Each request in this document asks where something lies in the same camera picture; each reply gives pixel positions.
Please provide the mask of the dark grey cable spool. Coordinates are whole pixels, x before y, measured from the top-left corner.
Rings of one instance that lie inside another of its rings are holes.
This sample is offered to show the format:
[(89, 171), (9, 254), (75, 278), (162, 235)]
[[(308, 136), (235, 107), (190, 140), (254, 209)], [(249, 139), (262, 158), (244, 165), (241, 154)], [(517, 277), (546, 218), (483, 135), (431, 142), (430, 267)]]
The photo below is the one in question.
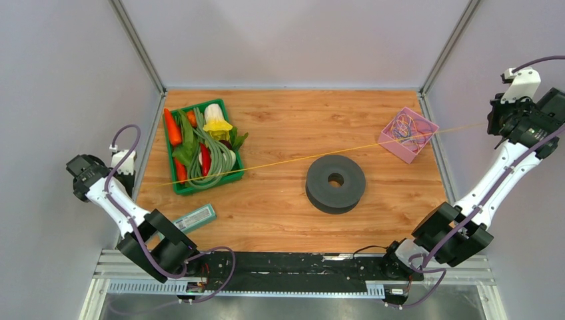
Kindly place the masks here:
[(306, 173), (305, 192), (318, 210), (340, 215), (354, 209), (366, 189), (361, 167), (342, 155), (325, 155), (315, 160)]

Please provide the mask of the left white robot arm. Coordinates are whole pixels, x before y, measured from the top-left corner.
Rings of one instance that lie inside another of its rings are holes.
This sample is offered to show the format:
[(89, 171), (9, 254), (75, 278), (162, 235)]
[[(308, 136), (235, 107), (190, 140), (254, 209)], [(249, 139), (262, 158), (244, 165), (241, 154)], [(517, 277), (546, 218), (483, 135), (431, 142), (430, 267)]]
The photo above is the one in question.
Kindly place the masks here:
[(73, 177), (74, 195), (103, 209), (117, 225), (121, 235), (117, 250), (151, 277), (164, 283), (203, 270), (197, 245), (159, 210), (138, 206), (99, 158), (77, 155), (66, 170)]

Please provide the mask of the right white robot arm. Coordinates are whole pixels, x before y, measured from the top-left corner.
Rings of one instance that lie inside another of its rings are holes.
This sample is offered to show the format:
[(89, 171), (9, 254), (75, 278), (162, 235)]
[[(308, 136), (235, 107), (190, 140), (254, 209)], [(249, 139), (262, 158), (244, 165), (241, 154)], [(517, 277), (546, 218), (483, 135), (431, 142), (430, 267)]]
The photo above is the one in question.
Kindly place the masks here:
[(564, 131), (564, 92), (552, 88), (538, 101), (527, 95), (490, 102), (487, 133), (501, 138), (483, 178), (454, 204), (443, 202), (412, 232), (392, 242), (380, 260), (388, 279), (408, 279), (430, 261), (455, 267), (493, 240), (488, 228), (496, 210), (517, 182), (551, 155)]

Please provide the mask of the small red pepper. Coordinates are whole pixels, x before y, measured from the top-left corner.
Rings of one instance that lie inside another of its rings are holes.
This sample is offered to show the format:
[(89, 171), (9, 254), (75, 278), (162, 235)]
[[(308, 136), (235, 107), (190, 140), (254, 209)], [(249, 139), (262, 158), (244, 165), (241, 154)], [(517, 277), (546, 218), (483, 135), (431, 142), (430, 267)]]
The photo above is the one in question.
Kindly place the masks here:
[(178, 183), (185, 183), (188, 179), (186, 167), (176, 158), (173, 158)]

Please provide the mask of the green leafy vegetable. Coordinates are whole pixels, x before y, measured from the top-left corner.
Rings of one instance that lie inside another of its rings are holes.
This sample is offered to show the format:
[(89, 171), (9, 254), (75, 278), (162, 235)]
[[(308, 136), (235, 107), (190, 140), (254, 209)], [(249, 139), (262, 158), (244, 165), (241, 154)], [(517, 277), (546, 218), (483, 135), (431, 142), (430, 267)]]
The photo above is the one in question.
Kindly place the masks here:
[(187, 117), (187, 113), (183, 110), (180, 110), (177, 113), (178, 120), (181, 125), (182, 142), (174, 148), (172, 155), (181, 164), (188, 167), (193, 160), (193, 154), (196, 147), (195, 143), (197, 141), (195, 139), (193, 126)]

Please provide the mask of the orange carrot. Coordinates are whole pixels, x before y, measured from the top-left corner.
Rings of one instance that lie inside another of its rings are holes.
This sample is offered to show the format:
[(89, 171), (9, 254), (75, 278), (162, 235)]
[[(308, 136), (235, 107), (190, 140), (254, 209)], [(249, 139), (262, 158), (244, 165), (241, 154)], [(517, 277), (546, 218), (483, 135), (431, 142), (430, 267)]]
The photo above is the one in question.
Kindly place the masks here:
[(177, 125), (175, 118), (168, 109), (164, 109), (164, 120), (170, 144), (173, 147), (180, 145), (183, 142), (181, 129)]

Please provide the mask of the green plastic tray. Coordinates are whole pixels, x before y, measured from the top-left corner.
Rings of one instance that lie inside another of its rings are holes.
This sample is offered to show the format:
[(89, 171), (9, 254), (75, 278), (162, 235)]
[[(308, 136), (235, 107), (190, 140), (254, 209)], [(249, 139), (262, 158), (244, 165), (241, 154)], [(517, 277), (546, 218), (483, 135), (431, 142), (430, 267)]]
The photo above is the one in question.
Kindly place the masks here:
[(192, 195), (238, 181), (243, 176), (239, 135), (222, 99), (164, 109), (165, 145), (171, 185), (177, 195)]

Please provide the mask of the red chili pepper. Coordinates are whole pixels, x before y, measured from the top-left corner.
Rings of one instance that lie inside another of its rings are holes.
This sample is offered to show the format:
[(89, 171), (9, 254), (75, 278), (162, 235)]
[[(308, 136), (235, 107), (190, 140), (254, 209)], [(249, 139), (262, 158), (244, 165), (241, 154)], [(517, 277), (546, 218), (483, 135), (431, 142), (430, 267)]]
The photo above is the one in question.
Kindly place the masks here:
[(207, 176), (211, 169), (211, 156), (208, 148), (204, 143), (199, 143), (201, 150), (201, 172), (203, 176)]

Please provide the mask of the teal rectangular box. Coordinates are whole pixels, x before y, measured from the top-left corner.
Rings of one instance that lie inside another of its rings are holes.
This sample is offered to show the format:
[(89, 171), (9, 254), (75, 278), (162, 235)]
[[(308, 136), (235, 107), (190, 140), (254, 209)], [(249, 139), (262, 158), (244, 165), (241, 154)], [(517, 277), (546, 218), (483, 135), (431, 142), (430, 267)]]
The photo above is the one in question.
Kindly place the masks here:
[(208, 203), (182, 217), (173, 220), (173, 225), (185, 235), (199, 229), (217, 218), (213, 206)]

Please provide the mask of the small orange tomato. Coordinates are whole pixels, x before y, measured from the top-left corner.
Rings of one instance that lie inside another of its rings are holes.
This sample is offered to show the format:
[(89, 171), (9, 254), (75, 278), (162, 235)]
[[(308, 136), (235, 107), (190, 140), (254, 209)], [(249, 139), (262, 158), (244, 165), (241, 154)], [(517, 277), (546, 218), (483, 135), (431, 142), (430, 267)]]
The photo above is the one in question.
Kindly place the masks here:
[(193, 110), (187, 111), (187, 120), (189, 121), (192, 128), (198, 127), (197, 118)]

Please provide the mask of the green long beans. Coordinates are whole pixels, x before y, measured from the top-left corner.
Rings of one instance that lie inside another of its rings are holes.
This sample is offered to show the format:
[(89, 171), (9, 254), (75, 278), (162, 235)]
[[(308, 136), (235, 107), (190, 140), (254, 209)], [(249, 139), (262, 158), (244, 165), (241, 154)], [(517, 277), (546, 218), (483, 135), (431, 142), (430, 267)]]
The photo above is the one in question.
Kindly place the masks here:
[[(231, 163), (226, 165), (221, 155), (221, 151), (228, 153), (229, 149), (222, 143), (214, 140), (208, 133), (203, 130), (205, 117), (199, 108), (193, 108), (197, 118), (198, 127), (193, 129), (196, 139), (195, 152), (193, 160), (188, 166), (188, 181), (185, 183), (187, 187), (197, 191), (210, 189), (220, 183), (220, 180), (228, 175), (228, 172), (234, 167)], [(211, 169), (207, 176), (203, 176), (199, 165), (198, 154), (200, 150), (199, 143), (204, 143), (208, 148), (211, 156)]]

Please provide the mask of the yellow white cabbage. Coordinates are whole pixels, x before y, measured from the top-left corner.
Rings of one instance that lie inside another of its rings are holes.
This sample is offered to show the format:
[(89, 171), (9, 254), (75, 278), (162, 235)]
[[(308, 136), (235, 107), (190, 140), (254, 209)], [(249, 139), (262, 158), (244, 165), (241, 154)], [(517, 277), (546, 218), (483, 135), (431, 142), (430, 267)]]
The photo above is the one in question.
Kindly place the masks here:
[(217, 103), (210, 104), (206, 107), (205, 124), (203, 130), (208, 133), (213, 139), (220, 141), (230, 140), (230, 132), (233, 126), (225, 119), (223, 110)]

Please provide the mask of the purple onion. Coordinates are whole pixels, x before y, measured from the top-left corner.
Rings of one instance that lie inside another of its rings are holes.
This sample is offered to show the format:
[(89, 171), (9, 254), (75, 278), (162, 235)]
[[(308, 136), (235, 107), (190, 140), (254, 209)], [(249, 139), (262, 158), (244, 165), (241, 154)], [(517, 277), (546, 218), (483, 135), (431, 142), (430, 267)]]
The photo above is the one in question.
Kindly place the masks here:
[(231, 143), (227, 140), (219, 140), (220, 143), (222, 143), (226, 148), (228, 148), (229, 150), (233, 150), (233, 146), (231, 145)]

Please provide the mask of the pink plastic box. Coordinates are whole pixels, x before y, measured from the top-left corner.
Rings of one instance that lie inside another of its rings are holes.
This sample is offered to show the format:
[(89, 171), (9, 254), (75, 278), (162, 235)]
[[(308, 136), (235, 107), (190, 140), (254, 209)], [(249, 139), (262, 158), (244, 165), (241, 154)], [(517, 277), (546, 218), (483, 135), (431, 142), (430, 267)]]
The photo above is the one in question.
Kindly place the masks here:
[(385, 126), (378, 144), (404, 161), (412, 163), (439, 130), (439, 126), (417, 112), (403, 107)]

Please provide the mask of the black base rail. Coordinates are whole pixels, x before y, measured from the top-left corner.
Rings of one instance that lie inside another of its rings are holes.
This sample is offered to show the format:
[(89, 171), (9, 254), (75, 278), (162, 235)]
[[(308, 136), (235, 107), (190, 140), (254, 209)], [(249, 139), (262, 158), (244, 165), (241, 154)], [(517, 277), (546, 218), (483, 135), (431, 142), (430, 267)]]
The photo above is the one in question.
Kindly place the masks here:
[(390, 255), (367, 253), (275, 253), (217, 251), (187, 265), (188, 288), (202, 293), (267, 295), (362, 295), (387, 302), (406, 301), (411, 285), (423, 275), (393, 261)]

